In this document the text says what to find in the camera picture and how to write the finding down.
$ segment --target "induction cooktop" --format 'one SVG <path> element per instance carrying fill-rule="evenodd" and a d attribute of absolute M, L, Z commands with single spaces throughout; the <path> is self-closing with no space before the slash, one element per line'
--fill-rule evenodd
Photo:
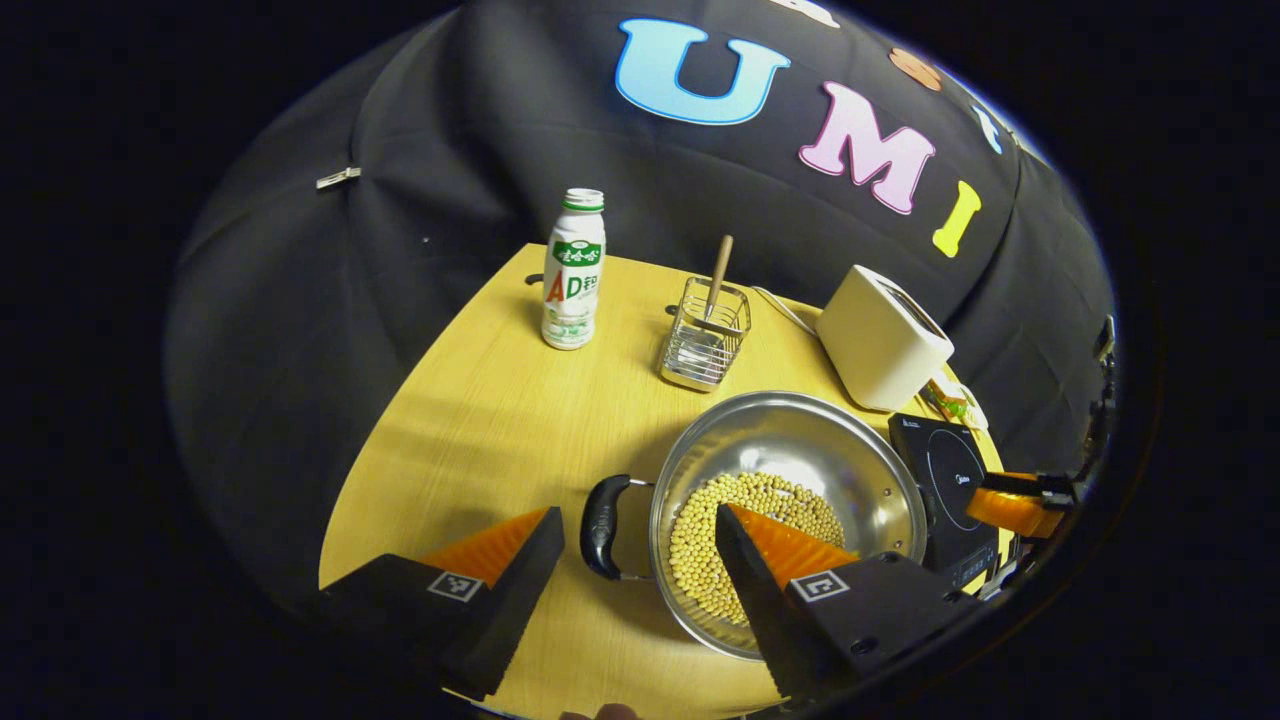
<path fill-rule="evenodd" d="M 996 566 L 1000 548 L 1000 532 L 965 512 L 987 471 L 973 432 L 899 414 L 888 419 L 888 434 L 924 501 L 929 539 L 923 565 L 963 588 Z"/>

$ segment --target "letter m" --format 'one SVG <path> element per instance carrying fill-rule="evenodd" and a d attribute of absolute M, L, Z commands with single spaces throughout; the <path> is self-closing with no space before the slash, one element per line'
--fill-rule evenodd
<path fill-rule="evenodd" d="M 818 140 L 800 149 L 800 160 L 818 172 L 838 176 L 845 172 L 840 155 L 847 143 L 854 184 L 865 184 L 888 168 L 882 179 L 872 183 L 872 195 L 910 215 L 911 195 L 924 163 L 934 154 L 933 143 L 909 127 L 881 138 L 876 113 L 865 97 L 838 82 L 828 81 L 822 87 L 831 95 L 831 109 Z"/>

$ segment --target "wooden table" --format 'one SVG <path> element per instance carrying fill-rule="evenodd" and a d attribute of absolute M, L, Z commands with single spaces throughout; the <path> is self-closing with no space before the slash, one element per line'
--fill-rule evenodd
<path fill-rule="evenodd" d="M 485 706 L 527 717 L 594 715 L 623 702 L 643 717 L 726 717 L 777 703 L 763 662 L 719 655 L 677 625 L 658 588 L 591 574 L 577 527 L 596 480 L 657 479 L 676 437 L 744 392 L 804 392 L 841 406 L 887 438 L 888 414 L 849 398 L 818 340 L 756 291 L 751 331 L 722 386 L 698 393 L 655 372 L 689 273 L 607 258 L 596 334 L 575 351 L 539 333 L 545 246 L 527 245 L 462 309 L 383 413 L 338 497 L 319 587 L 392 552 L 416 559 L 499 520 L 547 505 L 564 516 L 564 556 L 498 693 Z M 818 309 L 787 302 L 810 327 Z M 902 411 L 937 418 L 919 398 Z M 988 469 L 1000 457 L 974 433 Z M 648 488 L 620 503 L 614 559 L 649 573 Z M 1001 532 L 1006 548 L 1009 533 Z M 970 592 L 980 584 L 975 580 Z"/>

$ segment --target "bottle cap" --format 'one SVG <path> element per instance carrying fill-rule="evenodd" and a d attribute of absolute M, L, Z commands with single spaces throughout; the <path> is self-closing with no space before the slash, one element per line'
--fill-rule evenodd
<path fill-rule="evenodd" d="M 564 191 L 564 201 L 561 205 L 568 208 L 570 210 L 582 210 L 586 213 L 593 213 L 604 209 L 604 193 L 599 190 L 588 190 L 585 187 L 571 187 Z"/>

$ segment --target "blue letter u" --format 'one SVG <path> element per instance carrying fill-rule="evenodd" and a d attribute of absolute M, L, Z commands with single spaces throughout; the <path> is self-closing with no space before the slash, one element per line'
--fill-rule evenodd
<path fill-rule="evenodd" d="M 745 123 L 764 108 L 773 73 L 791 67 L 791 59 L 763 45 L 730 40 L 737 53 L 733 86 L 726 95 L 707 97 L 680 86 L 680 67 L 694 42 L 707 33 L 671 20 L 631 19 L 618 26 L 627 33 L 627 45 L 618 58 L 618 92 L 645 110 L 686 123 L 732 126 Z"/>

